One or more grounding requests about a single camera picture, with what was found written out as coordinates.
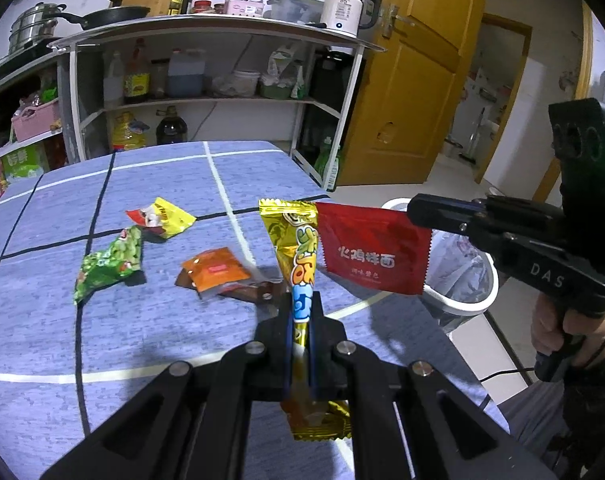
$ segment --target grey pants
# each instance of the grey pants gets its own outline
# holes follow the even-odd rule
[[[563,394],[562,381],[538,381],[499,406],[509,423],[511,436],[540,458],[558,478],[567,471],[567,461],[559,451],[549,450],[549,445],[555,436],[568,433],[562,415]]]

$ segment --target trash can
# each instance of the trash can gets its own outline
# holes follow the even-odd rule
[[[410,198],[382,207],[406,211]],[[498,273],[490,254],[462,235],[434,230],[422,303],[445,333],[482,314],[498,294]]]

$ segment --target refrigerator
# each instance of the refrigerator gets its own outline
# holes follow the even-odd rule
[[[483,118],[489,116],[495,98],[489,94],[487,89],[482,89],[477,83],[468,77],[464,83],[462,98],[456,108],[453,124],[449,133],[449,139],[462,145],[463,151],[469,148],[469,140],[473,132],[480,126]]]

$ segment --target pink container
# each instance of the pink container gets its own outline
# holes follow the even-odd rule
[[[28,110],[34,113],[25,117]],[[19,117],[12,117],[11,124],[14,127],[17,140],[27,140],[51,130],[51,125],[60,119],[60,110],[58,109],[58,99],[41,105],[39,107],[28,106]]]
[[[252,16],[262,18],[265,4],[262,2],[246,2],[244,0],[225,0],[224,13],[233,16]]]

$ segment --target gold foil wrapper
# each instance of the gold foil wrapper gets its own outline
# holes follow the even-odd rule
[[[260,215],[276,250],[278,265],[292,290],[294,347],[292,390],[281,402],[297,440],[330,440],[351,435],[348,407],[339,402],[317,402],[309,390],[308,322],[315,282],[317,209],[308,202],[263,198]]]

